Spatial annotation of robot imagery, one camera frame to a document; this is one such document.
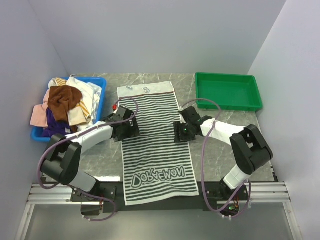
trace black and white striped towel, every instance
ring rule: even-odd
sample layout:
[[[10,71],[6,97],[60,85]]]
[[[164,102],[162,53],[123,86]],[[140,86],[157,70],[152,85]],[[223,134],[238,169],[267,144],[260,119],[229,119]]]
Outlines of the black and white striped towel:
[[[118,88],[118,97],[139,104],[140,136],[122,141],[125,204],[137,205],[176,196],[198,196],[189,143],[174,143],[173,122],[180,120],[171,82]],[[134,110],[132,100],[120,105]]]

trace purple cloth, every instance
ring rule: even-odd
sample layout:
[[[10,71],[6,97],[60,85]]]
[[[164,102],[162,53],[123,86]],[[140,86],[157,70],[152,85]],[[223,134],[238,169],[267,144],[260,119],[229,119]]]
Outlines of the purple cloth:
[[[51,138],[55,134],[61,134],[65,136],[70,133],[70,132],[66,132],[66,129],[70,129],[69,124],[66,122],[57,122],[50,108],[47,108],[45,113],[46,113],[46,121],[48,123],[48,127],[45,130],[43,130],[41,137]]]

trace white backdrop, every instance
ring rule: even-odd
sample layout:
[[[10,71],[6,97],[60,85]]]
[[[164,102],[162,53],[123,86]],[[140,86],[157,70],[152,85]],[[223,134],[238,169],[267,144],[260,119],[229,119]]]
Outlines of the white backdrop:
[[[0,239],[12,240],[46,147],[30,138],[32,109],[67,72],[27,1],[0,2],[0,33]]]
[[[249,74],[262,101],[259,123],[285,180],[304,239],[319,239],[320,2],[288,0]]]
[[[285,0],[29,2],[72,74],[247,74]]]

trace marble table surface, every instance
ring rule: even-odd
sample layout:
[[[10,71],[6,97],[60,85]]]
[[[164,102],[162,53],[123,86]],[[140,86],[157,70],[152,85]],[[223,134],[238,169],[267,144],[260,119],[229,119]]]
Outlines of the marble table surface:
[[[104,109],[102,117],[111,114],[112,105],[118,98],[117,87],[132,86],[140,84],[160,83],[170,81],[175,89],[179,104],[196,97],[195,75],[194,74],[78,74],[77,76],[102,77],[107,80]],[[217,110],[198,109],[193,105],[200,116],[215,116]],[[249,124],[259,125],[255,112],[223,110],[219,120],[232,125],[248,126]],[[190,151],[193,168],[197,181],[201,180],[201,148],[204,138],[198,136],[196,141],[190,142]],[[231,146],[210,138],[205,152],[205,180],[220,181],[234,166],[235,158]],[[113,140],[101,142],[89,149],[82,155],[80,169],[98,178],[101,181],[122,181],[123,159],[120,142]],[[258,169],[250,178],[256,182],[273,182],[273,169],[271,163]]]

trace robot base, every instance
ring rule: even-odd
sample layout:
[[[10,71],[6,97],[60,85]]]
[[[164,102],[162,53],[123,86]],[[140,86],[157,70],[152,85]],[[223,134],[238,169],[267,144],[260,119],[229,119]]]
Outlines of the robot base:
[[[124,183],[123,182],[101,182],[100,191],[105,198],[111,199],[117,206],[117,211],[159,211],[159,210],[203,210],[209,211],[204,201],[201,182],[198,182],[199,196],[177,196],[162,201],[156,201],[146,204],[130,205],[126,206],[125,195],[124,195]],[[226,193],[221,189],[221,183],[218,181],[207,181],[205,182],[205,189],[207,192],[208,200],[214,209],[221,208],[232,192]],[[239,201],[247,201],[248,193],[247,187],[242,186],[237,194]],[[86,216],[97,216],[99,215],[100,206],[98,205],[86,205],[85,202],[99,202],[97,199],[86,197],[79,191],[72,192],[71,202],[83,202],[81,205],[81,212]],[[232,212],[222,211],[224,215],[236,215],[237,211]],[[103,213],[112,213],[113,205],[109,202],[103,203]]]

